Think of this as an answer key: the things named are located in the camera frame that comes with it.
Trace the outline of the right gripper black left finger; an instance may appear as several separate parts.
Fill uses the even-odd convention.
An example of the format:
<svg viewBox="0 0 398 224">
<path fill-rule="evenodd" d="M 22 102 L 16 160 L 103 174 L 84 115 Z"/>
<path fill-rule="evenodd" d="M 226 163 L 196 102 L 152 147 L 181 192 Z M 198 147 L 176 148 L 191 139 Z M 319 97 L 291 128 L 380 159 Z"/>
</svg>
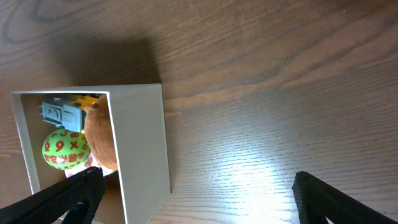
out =
<svg viewBox="0 0 398 224">
<path fill-rule="evenodd" d="M 99 167 L 89 167 L 30 197 L 1 209 L 3 224 L 63 223 L 93 221 L 103 198 L 105 183 Z"/>
</svg>

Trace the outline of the white pink duck toy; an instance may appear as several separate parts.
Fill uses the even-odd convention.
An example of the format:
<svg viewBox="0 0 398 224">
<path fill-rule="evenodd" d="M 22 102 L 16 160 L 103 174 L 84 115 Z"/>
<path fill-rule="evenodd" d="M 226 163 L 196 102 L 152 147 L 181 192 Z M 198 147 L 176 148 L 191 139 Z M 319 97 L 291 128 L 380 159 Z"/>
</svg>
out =
<svg viewBox="0 0 398 224">
<path fill-rule="evenodd" d="M 116 170 L 109 169 L 105 166 L 102 166 L 95 156 L 90 153 L 87 160 L 84 163 L 78 164 L 76 167 L 72 167 L 71 169 L 65 170 L 65 176 L 66 177 L 71 177 L 89 167 L 99 167 L 103 171 L 103 176 L 111 175 L 116 172 Z"/>
</svg>

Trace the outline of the green patterned ball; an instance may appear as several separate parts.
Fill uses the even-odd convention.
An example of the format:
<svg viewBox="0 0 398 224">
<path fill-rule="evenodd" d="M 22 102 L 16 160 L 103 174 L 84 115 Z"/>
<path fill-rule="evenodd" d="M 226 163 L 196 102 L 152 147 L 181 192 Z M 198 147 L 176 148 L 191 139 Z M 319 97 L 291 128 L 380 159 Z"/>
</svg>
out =
<svg viewBox="0 0 398 224">
<path fill-rule="evenodd" d="M 42 146 L 46 163 L 59 170 L 69 170 L 84 164 L 90 152 L 84 134 L 65 128 L 51 132 Z"/>
</svg>

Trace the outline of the brown plush toy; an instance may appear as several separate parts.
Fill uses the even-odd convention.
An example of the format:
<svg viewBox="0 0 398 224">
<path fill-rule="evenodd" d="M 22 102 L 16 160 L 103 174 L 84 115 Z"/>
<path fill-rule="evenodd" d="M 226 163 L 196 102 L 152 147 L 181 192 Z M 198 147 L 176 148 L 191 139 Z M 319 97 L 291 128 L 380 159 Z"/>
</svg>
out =
<svg viewBox="0 0 398 224">
<path fill-rule="evenodd" d="M 85 137 L 95 159 L 101 166 L 118 170 L 107 96 L 101 95 L 96 103 L 86 106 L 84 111 Z"/>
</svg>

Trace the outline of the yellow grey toy truck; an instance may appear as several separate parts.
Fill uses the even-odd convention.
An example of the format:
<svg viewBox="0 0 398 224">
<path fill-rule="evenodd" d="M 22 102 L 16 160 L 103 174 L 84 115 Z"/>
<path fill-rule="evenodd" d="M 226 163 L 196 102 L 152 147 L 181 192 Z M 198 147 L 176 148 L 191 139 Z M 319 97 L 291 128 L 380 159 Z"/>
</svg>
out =
<svg viewBox="0 0 398 224">
<path fill-rule="evenodd" d="M 59 94 L 45 98 L 39 108 L 43 121 L 56 128 L 84 133 L 87 106 L 98 102 L 98 94 Z"/>
</svg>

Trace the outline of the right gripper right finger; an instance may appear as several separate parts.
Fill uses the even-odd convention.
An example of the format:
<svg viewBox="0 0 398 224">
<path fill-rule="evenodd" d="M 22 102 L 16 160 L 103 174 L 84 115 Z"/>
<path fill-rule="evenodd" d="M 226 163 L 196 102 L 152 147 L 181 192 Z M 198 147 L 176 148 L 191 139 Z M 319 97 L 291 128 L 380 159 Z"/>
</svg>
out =
<svg viewBox="0 0 398 224">
<path fill-rule="evenodd" d="M 292 190 L 301 224 L 397 224 L 308 172 L 296 173 Z"/>
</svg>

